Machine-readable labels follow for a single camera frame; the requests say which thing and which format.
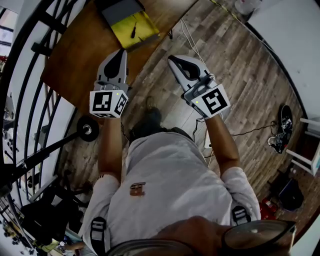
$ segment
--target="shoulder strap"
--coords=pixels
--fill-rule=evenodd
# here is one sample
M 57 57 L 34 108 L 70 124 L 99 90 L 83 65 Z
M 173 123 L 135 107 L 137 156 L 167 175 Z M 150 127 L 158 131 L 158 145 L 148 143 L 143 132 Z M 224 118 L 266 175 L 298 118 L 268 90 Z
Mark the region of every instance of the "shoulder strap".
M 90 240 L 92 248 L 98 256 L 104 256 L 105 250 L 105 230 L 106 220 L 102 217 L 96 217 L 91 222 Z
M 233 208 L 232 218 L 236 225 L 251 222 L 251 217 L 247 214 L 246 209 L 243 206 L 239 205 Z

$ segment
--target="yellow paper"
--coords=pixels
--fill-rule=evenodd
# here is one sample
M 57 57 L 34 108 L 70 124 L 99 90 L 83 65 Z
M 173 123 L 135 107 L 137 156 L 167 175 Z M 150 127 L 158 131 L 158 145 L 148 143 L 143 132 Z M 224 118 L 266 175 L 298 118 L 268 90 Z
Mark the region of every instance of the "yellow paper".
M 131 38 L 134 27 L 135 36 Z M 111 26 L 111 29 L 125 49 L 159 34 L 159 30 L 144 11 L 137 12 L 117 22 Z

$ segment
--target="white t-shirt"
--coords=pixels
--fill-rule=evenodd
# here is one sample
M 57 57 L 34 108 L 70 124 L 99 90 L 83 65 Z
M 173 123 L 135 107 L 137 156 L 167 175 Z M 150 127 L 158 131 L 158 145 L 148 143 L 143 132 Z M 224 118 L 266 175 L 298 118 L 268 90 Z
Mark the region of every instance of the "white t-shirt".
M 261 218 L 243 170 L 232 167 L 219 178 L 208 169 L 196 144 L 181 134 L 160 132 L 135 140 L 125 165 L 127 175 L 121 185 L 111 175 L 94 185 L 79 232 L 92 250 L 90 231 L 96 217 L 106 220 L 106 252 L 125 241 L 151 238 L 193 216 L 234 225 L 232 209 L 238 205 L 251 220 Z M 141 183 L 144 195 L 131 195 L 132 185 Z

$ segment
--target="glasses frame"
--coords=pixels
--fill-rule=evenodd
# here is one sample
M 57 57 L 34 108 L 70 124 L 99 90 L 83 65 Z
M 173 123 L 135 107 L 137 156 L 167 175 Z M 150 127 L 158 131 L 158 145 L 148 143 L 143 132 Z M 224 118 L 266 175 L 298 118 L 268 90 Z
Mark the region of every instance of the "glasses frame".
M 195 249 L 193 249 L 192 246 L 189 244 L 186 244 L 184 242 L 171 240 L 171 239 L 136 239 L 136 240 L 130 240 L 125 241 L 120 244 L 117 244 L 116 246 L 112 247 L 110 250 L 108 250 L 105 254 L 105 256 L 116 256 L 119 253 L 124 254 L 123 250 L 125 250 L 126 247 L 130 247 L 131 250 L 138 250 L 142 248 L 153 248 L 153 247 L 175 247 L 175 248 L 184 248 L 190 250 L 191 255 L 193 256 L 201 256 L 199 252 L 197 252 Z
M 279 235 L 277 235 L 276 237 L 270 239 L 269 241 L 262 243 L 260 245 L 257 245 L 255 247 L 252 248 L 244 248 L 244 249 L 236 249 L 236 248 L 232 248 L 230 246 L 227 245 L 226 243 L 226 234 L 235 228 L 238 228 L 239 226 L 244 226 L 244 225 L 248 225 L 248 224 L 252 224 L 252 223 L 256 223 L 256 222 L 283 222 L 287 224 L 287 227 L 285 228 L 284 231 L 282 231 Z M 227 255 L 235 255 L 235 254 L 242 254 L 242 253 L 247 253 L 247 254 L 254 254 L 254 253 L 261 253 L 263 252 L 264 249 L 266 249 L 268 246 L 274 244 L 275 242 L 277 242 L 278 240 L 280 240 L 284 235 L 286 235 L 288 232 L 292 233 L 292 238 L 291 238 L 291 242 L 290 242 L 290 247 L 289 247 L 289 251 L 291 250 L 293 243 L 294 243 L 294 239 L 295 239 L 295 234 L 296 234 L 296 223 L 294 221 L 289 221 L 289 220 L 255 220 L 252 222 L 247 222 L 247 223 L 243 223 L 241 225 L 238 226 L 234 226 L 230 229 L 228 229 L 227 231 L 225 231 L 222 235 L 222 250 L 224 252 L 227 253 Z
M 283 232 L 281 232 L 279 235 L 276 237 L 272 238 L 271 240 L 260 244 L 258 246 L 252 247 L 252 248 L 246 248 L 246 249 L 235 249 L 232 247 L 229 247 L 226 244 L 226 234 L 232 229 L 235 229 L 239 226 L 243 225 L 248 225 L 252 224 L 253 222 L 283 222 L 287 224 L 287 227 L 284 229 Z M 287 221 L 287 220 L 256 220 L 252 222 L 247 222 L 243 223 L 238 226 L 234 226 L 227 231 L 225 231 L 222 235 L 221 242 L 222 242 L 222 252 L 228 256 L 230 255 L 244 255 L 245 254 L 253 254 L 253 253 L 260 253 L 262 250 L 266 249 L 269 245 L 274 244 L 277 242 L 279 239 L 281 239 L 284 235 L 286 235 L 288 232 L 292 232 L 292 238 L 290 242 L 290 248 L 291 250 L 295 238 L 295 233 L 296 233 L 296 223 L 294 221 Z M 110 248 L 105 254 L 105 256 L 116 256 L 119 253 L 123 254 L 125 253 L 124 250 L 126 250 L 127 247 L 130 247 L 131 250 L 138 250 L 142 248 L 152 248 L 152 247 L 175 247 L 175 248 L 188 248 L 190 252 L 192 253 L 193 256 L 201 256 L 201 254 L 195 250 L 191 245 L 186 244 L 181 241 L 177 240 L 171 240 L 171 239 L 156 239 L 156 238 L 151 238 L 151 239 L 136 239 L 136 240 L 130 240 L 130 241 L 125 241 L 120 244 L 117 244 L 116 246 Z

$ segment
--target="cable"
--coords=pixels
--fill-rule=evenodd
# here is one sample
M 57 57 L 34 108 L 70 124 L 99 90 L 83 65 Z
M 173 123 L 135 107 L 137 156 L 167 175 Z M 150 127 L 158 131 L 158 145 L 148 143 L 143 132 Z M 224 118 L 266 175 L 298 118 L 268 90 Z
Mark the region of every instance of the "cable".
M 264 41 L 262 41 L 259 37 L 257 37 L 255 35 L 255 33 L 253 33 L 240 19 L 238 19 L 238 17 L 232 13 L 231 11 L 229 11 L 225 6 L 221 5 L 220 3 L 216 2 L 215 0 L 210 0 L 212 3 L 214 3 L 215 5 L 217 5 L 218 7 L 220 7 L 221 9 L 225 10 L 228 14 L 230 14 L 234 19 L 236 19 L 247 31 L 249 31 L 250 34 L 252 34 L 256 39 L 258 39 L 261 43 L 264 44 L 265 47 L 267 47 L 271 52 L 273 52 L 276 56 L 278 56 L 274 50 L 272 50 L 270 48 L 269 45 L 267 45 Z
M 278 125 L 278 123 L 277 123 L 276 121 L 271 121 L 271 124 L 270 124 L 270 125 L 262 126 L 262 127 L 260 127 L 260 128 L 256 128 L 256 129 L 252 129 L 252 130 L 247 131 L 247 132 L 244 132 L 244 133 L 231 134 L 231 136 L 241 136 L 241 135 L 249 134 L 249 133 L 252 133 L 252 132 L 254 132 L 254 131 L 259 131 L 259 130 L 261 130 L 261 129 L 265 129 L 265 128 L 268 128 L 268 127 L 274 127 L 274 126 L 277 126 L 277 125 Z M 194 133 L 196 132 L 197 128 L 198 128 L 198 119 L 196 120 L 195 129 L 194 129 L 194 131 L 193 131 L 193 136 L 194 136 Z M 211 158 L 215 155 L 215 154 L 213 154 L 213 152 L 214 152 L 214 151 L 212 150 L 212 152 L 211 152 L 211 154 L 210 154 L 209 156 L 204 156 L 204 158 L 210 158 L 210 161 L 209 161 L 208 166 L 209 166 L 210 163 L 211 163 Z
M 191 36 L 191 33 L 190 33 L 190 31 L 189 31 L 189 29 L 188 29 L 188 26 L 187 26 L 187 24 L 185 23 L 184 19 L 181 18 L 181 19 L 180 19 L 180 22 L 181 22 L 182 33 L 184 34 L 185 38 L 188 40 L 190 47 L 191 47 L 192 50 L 196 53 L 196 55 L 198 55 L 200 61 L 202 61 L 203 64 L 206 65 L 206 63 L 204 62 L 204 60 L 203 60 L 203 59 L 201 58 L 201 56 L 200 56 L 199 50 L 198 50 L 198 48 L 197 48 L 197 46 L 196 46 L 196 44 L 195 44 L 194 39 L 193 39 L 192 36 Z M 186 35 L 185 31 L 184 31 L 184 25 L 185 25 L 186 30 L 188 31 L 188 34 L 189 34 L 189 36 L 190 36 L 190 38 L 191 38 L 191 40 L 192 40 L 193 45 L 194 45 L 195 48 L 192 46 L 189 38 L 187 37 L 187 35 Z
M 125 128 L 124 128 L 124 125 L 122 122 L 121 122 L 121 132 L 122 132 L 123 136 L 126 138 L 126 140 L 129 141 L 127 135 L 125 134 Z
M 197 129 L 198 129 L 198 123 L 203 123 L 204 121 L 205 121 L 205 119 L 204 119 L 203 117 L 198 118 L 198 119 L 195 120 L 195 128 L 194 128 L 194 130 L 193 130 L 193 132 L 192 132 L 193 142 L 196 141 L 195 133 L 196 133 L 196 131 L 197 131 Z
M 277 122 L 276 121 L 271 121 L 271 125 L 267 125 L 267 126 L 262 126 L 260 128 L 257 128 L 257 129 L 253 129 L 253 130 L 250 130 L 250 131 L 247 131 L 247 132 L 244 132 L 244 133 L 239 133 L 239 134 L 231 134 L 231 136 L 239 136 L 239 135 L 245 135 L 245 134 L 249 134 L 249 133 L 252 133 L 254 131 L 259 131 L 261 129 L 265 129 L 265 128 L 268 128 L 268 127 L 273 127 L 273 126 L 277 126 Z

